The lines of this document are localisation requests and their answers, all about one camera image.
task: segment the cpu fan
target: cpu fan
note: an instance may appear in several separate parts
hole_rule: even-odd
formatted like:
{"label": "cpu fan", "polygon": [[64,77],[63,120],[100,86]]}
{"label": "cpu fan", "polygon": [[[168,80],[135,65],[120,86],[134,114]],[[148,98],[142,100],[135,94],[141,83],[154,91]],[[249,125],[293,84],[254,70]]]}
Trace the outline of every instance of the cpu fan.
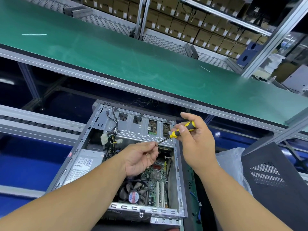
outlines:
{"label": "cpu fan", "polygon": [[119,202],[145,205],[147,203],[147,192],[148,186],[144,182],[124,182],[120,188]]}

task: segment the green workbench surface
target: green workbench surface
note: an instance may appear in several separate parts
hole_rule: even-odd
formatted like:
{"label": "green workbench surface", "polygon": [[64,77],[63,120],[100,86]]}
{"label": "green workbench surface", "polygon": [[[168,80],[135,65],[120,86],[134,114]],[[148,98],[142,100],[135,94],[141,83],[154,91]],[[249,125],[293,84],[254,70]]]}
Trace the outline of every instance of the green workbench surface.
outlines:
{"label": "green workbench surface", "polygon": [[0,22],[1,44],[277,124],[308,107],[271,84],[27,1],[0,0]]}

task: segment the pci slot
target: pci slot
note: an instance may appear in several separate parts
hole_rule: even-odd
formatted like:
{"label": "pci slot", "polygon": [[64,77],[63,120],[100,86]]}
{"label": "pci slot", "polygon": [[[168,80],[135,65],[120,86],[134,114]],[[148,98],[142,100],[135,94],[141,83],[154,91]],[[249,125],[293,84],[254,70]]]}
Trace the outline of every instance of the pci slot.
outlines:
{"label": "pci slot", "polygon": [[161,207],[165,207],[165,183],[161,182],[161,189],[160,189],[160,200],[161,200]]}
{"label": "pci slot", "polygon": [[159,202],[159,198],[160,198],[160,196],[159,196],[159,187],[160,187],[160,183],[159,183],[159,181],[158,181],[158,182],[156,182],[156,206],[157,206],[157,207],[160,207],[160,202]]}

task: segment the white connector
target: white connector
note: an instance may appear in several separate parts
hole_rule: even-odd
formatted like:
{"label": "white connector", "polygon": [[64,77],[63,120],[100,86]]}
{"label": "white connector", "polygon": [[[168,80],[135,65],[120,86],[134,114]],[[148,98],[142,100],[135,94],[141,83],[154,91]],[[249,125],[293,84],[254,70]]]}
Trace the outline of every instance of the white connector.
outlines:
{"label": "white connector", "polygon": [[100,141],[102,142],[102,145],[105,145],[106,143],[108,143],[108,136],[107,133],[103,133],[100,137]]}

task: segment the yellow screwdriver handle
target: yellow screwdriver handle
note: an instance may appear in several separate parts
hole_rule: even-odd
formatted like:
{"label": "yellow screwdriver handle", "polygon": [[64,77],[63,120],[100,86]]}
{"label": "yellow screwdriver handle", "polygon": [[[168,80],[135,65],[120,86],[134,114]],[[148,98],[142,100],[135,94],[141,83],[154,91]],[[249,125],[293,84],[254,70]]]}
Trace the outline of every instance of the yellow screwdriver handle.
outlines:
{"label": "yellow screwdriver handle", "polygon": [[[195,125],[194,121],[187,122],[185,124],[185,126],[187,127],[187,129],[189,131],[193,131],[194,129],[196,129],[196,125]],[[176,131],[172,132],[172,134],[170,135],[170,138],[177,138],[178,136],[180,136],[179,129],[177,129]]]}

